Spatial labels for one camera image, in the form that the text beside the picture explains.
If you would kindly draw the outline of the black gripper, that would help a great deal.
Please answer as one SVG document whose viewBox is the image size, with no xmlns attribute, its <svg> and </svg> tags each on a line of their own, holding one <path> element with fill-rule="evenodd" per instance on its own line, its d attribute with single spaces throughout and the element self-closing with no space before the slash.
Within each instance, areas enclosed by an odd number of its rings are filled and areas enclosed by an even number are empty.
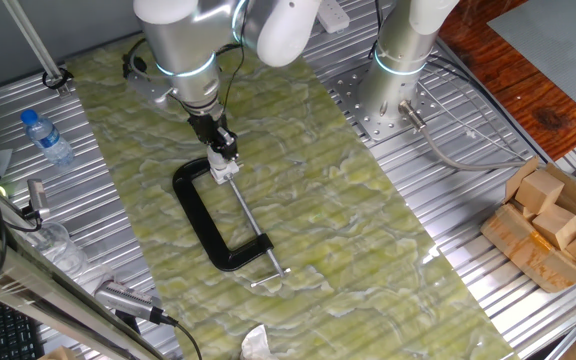
<svg viewBox="0 0 576 360">
<path fill-rule="evenodd" d="M 211 115 L 191 115 L 188 122 L 197 138 L 208 145 L 207 157 L 209 159 L 218 158 L 218 153 L 213 149 L 213 145 L 223 145 L 221 154 L 227 161 L 234 161 L 238 158 L 237 135 L 227 129 L 224 113 L 217 119 Z"/>
</svg>

